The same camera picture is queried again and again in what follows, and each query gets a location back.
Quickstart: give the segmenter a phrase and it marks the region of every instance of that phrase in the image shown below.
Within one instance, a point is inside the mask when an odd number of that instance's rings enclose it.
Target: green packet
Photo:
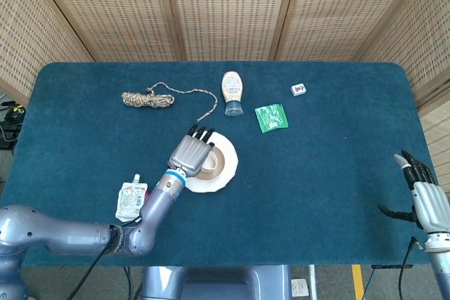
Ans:
[[[283,106],[279,103],[256,108],[255,113],[258,118],[259,127],[263,133],[278,128],[289,127]]]

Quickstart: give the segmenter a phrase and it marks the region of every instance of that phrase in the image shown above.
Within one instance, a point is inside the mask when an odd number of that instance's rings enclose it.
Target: blue carpet surface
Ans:
[[[244,115],[226,117],[221,77],[244,83]],[[383,216],[378,203],[411,208],[392,155],[402,148],[431,166],[411,88],[390,63],[54,63],[37,77],[1,204],[51,216],[117,223],[122,183],[154,186],[195,118],[213,104],[175,94],[166,109],[122,103],[124,91],[157,81],[219,97],[202,124],[234,144],[238,170],[217,193],[187,189],[146,257],[106,256],[103,265],[399,263],[414,224]],[[303,83],[307,93],[293,97]],[[157,93],[167,91],[158,87]],[[254,109],[283,105],[288,129],[262,134]],[[87,265],[91,256],[31,248],[26,265]],[[412,262],[427,261],[423,254]]]

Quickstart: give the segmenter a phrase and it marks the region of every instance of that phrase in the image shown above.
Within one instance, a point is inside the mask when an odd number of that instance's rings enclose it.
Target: wicker screen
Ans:
[[[56,0],[97,61],[174,60],[162,0]]]
[[[267,60],[282,0],[176,0],[188,60]]]
[[[420,118],[439,184],[450,191],[450,95]]]
[[[51,0],[0,0],[0,79],[27,103],[38,71],[53,61],[92,60]]]
[[[294,0],[281,60],[349,60],[392,0]]]
[[[450,67],[450,0],[406,0],[362,59],[399,63],[423,88]]]

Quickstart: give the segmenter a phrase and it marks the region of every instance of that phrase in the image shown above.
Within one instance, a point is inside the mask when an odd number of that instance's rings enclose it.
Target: rope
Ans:
[[[174,101],[175,98],[172,95],[156,95],[154,88],[158,85],[165,86],[168,90],[173,91],[175,93],[179,94],[190,94],[190,93],[205,93],[208,95],[211,95],[214,98],[214,105],[212,106],[211,110],[206,112],[204,115],[199,117],[196,121],[200,122],[202,119],[204,119],[206,116],[210,115],[217,107],[217,97],[211,93],[210,91],[206,91],[204,89],[198,89],[194,88],[190,91],[179,91],[177,89],[173,89],[166,85],[164,82],[158,82],[151,86],[150,88],[147,88],[148,94],[141,94],[141,93],[123,93],[122,94],[122,101],[125,105],[129,105],[131,107],[152,107],[152,108],[166,108],[169,107]]]

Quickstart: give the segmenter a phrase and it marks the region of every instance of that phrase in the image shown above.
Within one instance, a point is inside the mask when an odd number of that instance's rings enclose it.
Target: robotic arm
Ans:
[[[24,205],[1,208],[0,299],[27,298],[20,267],[31,246],[44,245],[57,254],[148,254],[156,231],[183,190],[186,178],[198,174],[214,147],[214,143],[207,143],[214,129],[203,136],[205,127],[195,132],[196,128],[191,127],[170,156],[169,168],[142,206],[141,222],[135,227],[63,221]]]
[[[386,216],[410,221],[428,234],[425,252],[430,255],[442,298],[450,299],[450,204],[444,191],[436,184],[430,170],[422,162],[402,150],[394,158],[404,172],[413,197],[412,212],[391,211],[383,205],[378,208]]]

